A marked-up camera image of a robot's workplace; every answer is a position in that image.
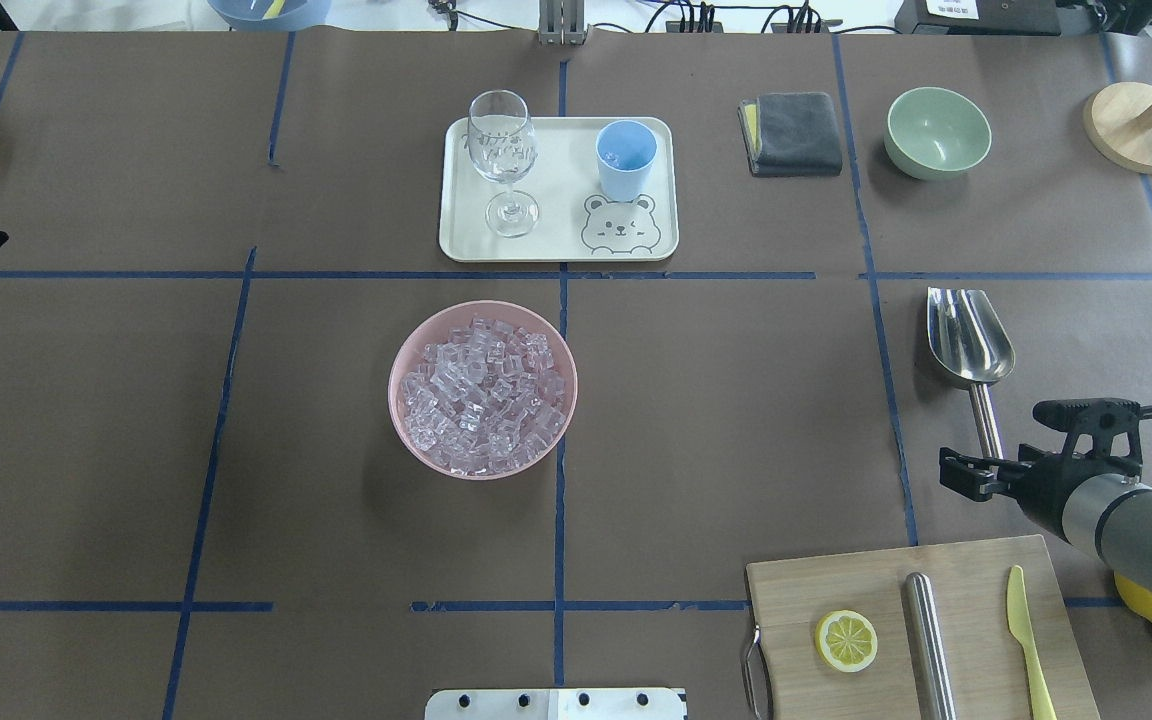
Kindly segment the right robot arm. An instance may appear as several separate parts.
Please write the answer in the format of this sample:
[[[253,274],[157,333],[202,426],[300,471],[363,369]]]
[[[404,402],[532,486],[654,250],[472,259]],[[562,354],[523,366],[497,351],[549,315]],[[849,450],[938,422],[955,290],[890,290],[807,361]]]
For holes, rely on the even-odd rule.
[[[1011,498],[1028,520],[1152,592],[1152,487],[1139,480],[1139,424],[1152,406],[1062,397],[1038,402],[1032,415],[1064,433],[1061,450],[1021,445],[1007,460],[942,447],[941,486],[973,502]]]

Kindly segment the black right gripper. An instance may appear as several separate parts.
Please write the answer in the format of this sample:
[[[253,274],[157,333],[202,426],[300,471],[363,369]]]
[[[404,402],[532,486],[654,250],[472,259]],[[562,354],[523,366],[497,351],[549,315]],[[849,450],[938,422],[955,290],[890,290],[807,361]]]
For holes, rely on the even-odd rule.
[[[952,450],[952,458],[940,458],[940,483],[973,502],[1010,497],[1011,488],[1026,518],[1066,541],[1062,516],[1075,488],[1097,475],[1140,473],[1142,406],[1126,397],[1059,397],[1039,401],[1032,415],[1064,433],[1061,450],[1021,445],[1018,460]]]

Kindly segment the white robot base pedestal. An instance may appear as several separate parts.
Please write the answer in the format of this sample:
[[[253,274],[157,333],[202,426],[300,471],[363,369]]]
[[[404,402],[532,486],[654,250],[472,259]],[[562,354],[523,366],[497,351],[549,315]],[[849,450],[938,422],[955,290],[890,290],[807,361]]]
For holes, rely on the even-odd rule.
[[[577,687],[444,689],[431,694],[425,719],[687,719],[684,689]]]

